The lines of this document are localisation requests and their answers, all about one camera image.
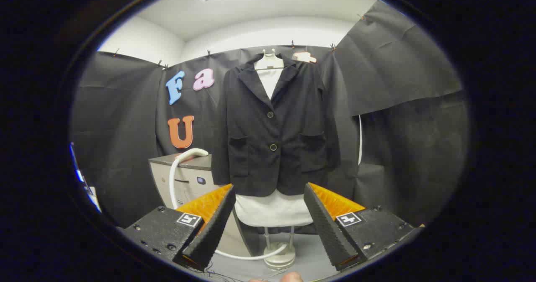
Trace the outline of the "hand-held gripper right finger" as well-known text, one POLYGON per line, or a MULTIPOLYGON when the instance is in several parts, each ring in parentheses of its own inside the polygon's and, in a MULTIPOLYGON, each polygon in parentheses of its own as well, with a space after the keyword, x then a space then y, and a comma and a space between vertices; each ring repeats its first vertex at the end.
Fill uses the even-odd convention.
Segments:
POLYGON ((383 206, 366 208, 313 183, 305 185, 303 199, 338 271, 386 255, 424 228, 423 224, 411 225, 383 206))

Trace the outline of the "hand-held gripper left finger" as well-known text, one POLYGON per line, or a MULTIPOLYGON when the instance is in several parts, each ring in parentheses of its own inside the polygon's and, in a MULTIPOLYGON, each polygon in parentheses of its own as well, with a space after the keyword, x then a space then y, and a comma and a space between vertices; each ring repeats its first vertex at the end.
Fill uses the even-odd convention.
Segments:
POLYGON ((179 208, 158 206, 119 232, 155 257, 203 271, 222 239, 234 204, 234 186, 227 184, 179 208))

